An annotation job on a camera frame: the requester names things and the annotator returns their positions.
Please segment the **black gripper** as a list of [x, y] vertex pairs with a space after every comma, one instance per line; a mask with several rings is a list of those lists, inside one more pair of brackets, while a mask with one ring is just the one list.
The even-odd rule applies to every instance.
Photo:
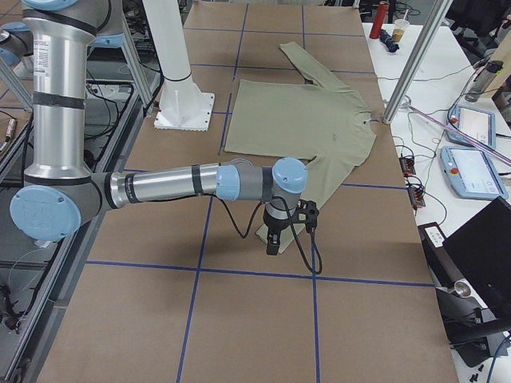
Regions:
[[267, 255], [277, 255], [281, 232], [288, 226], [287, 213], [274, 207], [265, 207], [263, 222], [267, 227]]

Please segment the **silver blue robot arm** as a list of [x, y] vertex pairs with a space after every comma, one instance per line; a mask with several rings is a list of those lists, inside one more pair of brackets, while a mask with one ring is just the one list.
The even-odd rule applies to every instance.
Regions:
[[271, 167], [233, 160], [138, 173], [86, 167], [87, 49], [122, 17], [115, 1], [24, 2], [23, 20], [34, 37], [34, 157], [10, 202], [15, 226], [33, 239], [57, 242], [127, 204], [213, 195], [264, 206], [267, 253], [276, 255], [281, 232], [299, 223], [309, 207], [301, 197], [307, 169], [297, 159], [286, 157]]

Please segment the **third robot arm in background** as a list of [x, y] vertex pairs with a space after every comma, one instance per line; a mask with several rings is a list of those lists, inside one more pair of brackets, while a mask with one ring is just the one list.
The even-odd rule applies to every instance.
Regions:
[[9, 22], [1, 26], [1, 59], [18, 77], [29, 78], [34, 73], [34, 38], [24, 22]]

